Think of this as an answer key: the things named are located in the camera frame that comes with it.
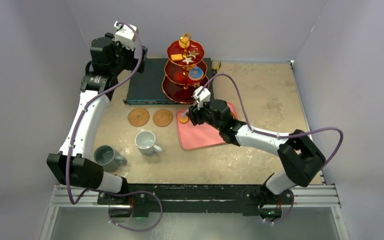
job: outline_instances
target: pink tray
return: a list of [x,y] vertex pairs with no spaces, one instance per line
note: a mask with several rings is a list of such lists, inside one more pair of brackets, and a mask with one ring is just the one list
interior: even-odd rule
[[[233,104],[228,102],[227,105],[230,111],[237,116],[238,114]],[[196,126],[194,126],[190,120],[185,124],[180,123],[179,118],[185,111],[186,108],[176,112],[177,132],[180,146],[183,149],[191,150],[225,143],[219,135],[219,131],[206,123]]]

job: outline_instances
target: dark rectangular platform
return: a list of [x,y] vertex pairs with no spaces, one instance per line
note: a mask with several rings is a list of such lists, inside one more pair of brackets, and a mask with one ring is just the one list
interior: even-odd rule
[[[128,105],[169,105],[181,104],[169,99],[161,87],[165,73],[164,67],[168,58],[150,58],[146,60],[143,73],[135,74],[129,83],[127,97],[124,104]],[[211,58],[204,58],[203,61],[208,66],[206,75],[208,79],[213,77],[211,71]],[[211,98],[214,98],[213,83],[209,85]]]

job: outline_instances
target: mug handle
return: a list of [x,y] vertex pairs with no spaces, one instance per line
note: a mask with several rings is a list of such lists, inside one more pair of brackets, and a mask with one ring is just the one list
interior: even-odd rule
[[163,152],[163,149],[162,149],[161,147],[157,146],[157,145],[154,145],[154,146],[153,146],[153,149],[154,149],[155,152],[157,152],[157,153],[162,153],[162,152]]
[[117,160],[120,164],[127,164],[127,159],[124,156],[115,156],[115,160]]

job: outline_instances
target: mug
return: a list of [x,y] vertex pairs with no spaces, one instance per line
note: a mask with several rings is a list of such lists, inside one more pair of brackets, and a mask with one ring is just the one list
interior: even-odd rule
[[103,167],[105,172],[114,172],[121,164],[127,164],[127,160],[114,148],[108,145],[96,149],[95,162]]
[[150,131],[139,132],[134,139],[134,143],[143,155],[163,152],[161,147],[155,145],[155,135]]

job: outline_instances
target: gold rim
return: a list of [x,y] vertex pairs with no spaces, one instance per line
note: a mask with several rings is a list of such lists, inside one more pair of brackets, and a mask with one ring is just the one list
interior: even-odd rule
[[[195,82],[200,82],[202,79],[204,79],[204,78],[207,76],[208,66],[207,66],[207,64],[205,63],[205,61],[202,61],[202,60],[201,60],[200,62],[203,62],[203,63],[204,63],[204,65],[205,65],[205,67],[206,67],[206,70],[205,70],[204,75],[201,77],[201,79],[198,80],[198,81],[195,81]],[[167,64],[169,64],[169,61],[167,61],[167,63],[166,63],[165,66],[164,66],[164,74],[167,76],[168,80],[170,80],[172,83],[174,83],[174,84],[176,84],[176,85],[182,85],[182,86],[192,86],[192,85],[195,84],[195,83],[192,83],[192,84],[182,84],[182,83],[177,83],[177,82],[173,81],[173,80],[167,75],[167,73],[166,73],[166,67],[167,67]]]
[[164,91],[164,87],[163,87],[163,85],[164,85],[164,81],[166,80],[166,76],[167,76],[167,75],[165,75],[164,78],[162,79],[162,82],[161,82],[161,89],[162,89],[162,92],[165,94],[165,96],[166,96],[168,99],[170,99],[171,101],[173,101],[173,102],[175,102],[175,103],[180,103],[180,104],[193,104],[193,103],[195,102],[195,100],[193,100],[193,101],[191,101],[191,102],[176,101],[176,100],[172,99],[171,97],[169,97],[169,95],[167,95],[166,91]]
[[[202,61],[204,60],[205,49],[204,49],[204,47],[203,47],[203,45],[202,45],[201,43],[199,43],[199,42],[197,42],[197,41],[193,41],[193,42],[199,44],[199,45],[201,46],[201,48],[202,48],[202,51],[204,52],[203,55],[202,55],[202,59],[201,59],[201,61],[199,61],[199,62],[197,62],[197,63],[195,64],[195,65],[197,65],[197,64],[199,64],[200,62],[202,62]],[[186,65],[186,66],[185,66],[185,65],[177,64],[177,63],[175,63],[174,61],[172,61],[172,60],[170,59],[170,56],[168,56],[168,60],[169,60],[170,62],[172,62],[174,65],[177,65],[177,66],[180,66],[180,67],[191,67],[191,66],[193,66],[193,65]]]

